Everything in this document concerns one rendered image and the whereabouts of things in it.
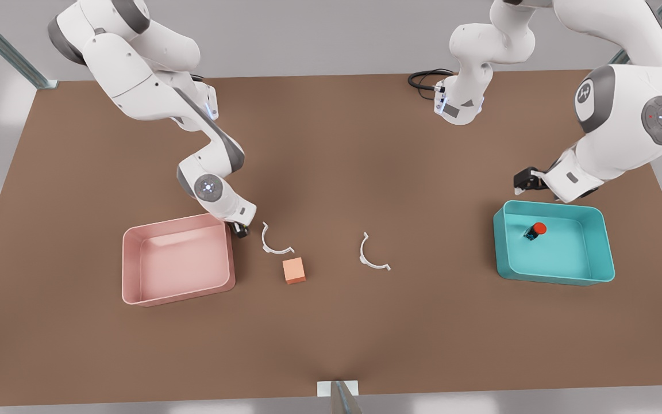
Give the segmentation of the pink storage box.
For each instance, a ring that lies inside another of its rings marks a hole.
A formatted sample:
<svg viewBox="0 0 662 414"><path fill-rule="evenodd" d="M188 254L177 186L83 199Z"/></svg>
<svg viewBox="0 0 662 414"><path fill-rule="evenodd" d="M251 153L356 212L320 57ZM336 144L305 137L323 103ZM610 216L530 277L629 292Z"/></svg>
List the pink storage box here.
<svg viewBox="0 0 662 414"><path fill-rule="evenodd" d="M150 307L236 285L231 234L210 214L129 228L122 238L121 297Z"/></svg>

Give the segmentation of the blue storage box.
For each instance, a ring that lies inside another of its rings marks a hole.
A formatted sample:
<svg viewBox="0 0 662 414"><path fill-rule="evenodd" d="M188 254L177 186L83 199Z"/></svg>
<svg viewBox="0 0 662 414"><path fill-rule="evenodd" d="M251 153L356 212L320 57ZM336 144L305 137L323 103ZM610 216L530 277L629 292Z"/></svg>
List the blue storage box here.
<svg viewBox="0 0 662 414"><path fill-rule="evenodd" d="M524 233L542 222L547 232ZM508 200L493 216L496 269L505 279L591 286L614 280L605 218L585 205Z"/></svg>

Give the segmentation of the white curved clip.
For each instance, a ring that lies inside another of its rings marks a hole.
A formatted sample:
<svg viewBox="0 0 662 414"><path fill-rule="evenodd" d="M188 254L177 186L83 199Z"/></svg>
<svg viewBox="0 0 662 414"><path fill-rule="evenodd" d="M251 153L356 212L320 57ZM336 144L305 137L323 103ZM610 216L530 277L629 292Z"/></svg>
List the white curved clip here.
<svg viewBox="0 0 662 414"><path fill-rule="evenodd" d="M270 254L275 254L275 255L284 255L284 254L289 254L289 252L295 252L291 246L288 246L282 250L276 250L271 248L267 244L267 241L265 240L267 231L268 231L268 224L263 222L263 230L261 232L261 242L262 242L263 251L270 252Z"/></svg>
<svg viewBox="0 0 662 414"><path fill-rule="evenodd" d="M368 235L368 233L363 232L363 240L361 241L360 248L359 248L359 254L360 254L359 260L360 260L360 262L363 265L366 265L366 266L370 267L371 269L390 271L391 267L390 267L389 264L381 264L381 265L373 264L373 263L370 262L370 260L368 260L366 258L365 252L364 252L364 247L365 247L365 244L366 244L366 242L369 238L370 238L370 236Z"/></svg>

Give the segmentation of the orange cube block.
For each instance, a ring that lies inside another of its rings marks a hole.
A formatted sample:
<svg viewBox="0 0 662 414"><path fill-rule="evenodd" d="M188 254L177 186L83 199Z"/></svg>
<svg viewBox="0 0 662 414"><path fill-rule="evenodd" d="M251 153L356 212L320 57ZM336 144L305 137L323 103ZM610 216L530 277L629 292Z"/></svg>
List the orange cube block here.
<svg viewBox="0 0 662 414"><path fill-rule="evenodd" d="M306 280L302 258L297 257L283 261L284 280L288 285L294 285Z"/></svg>

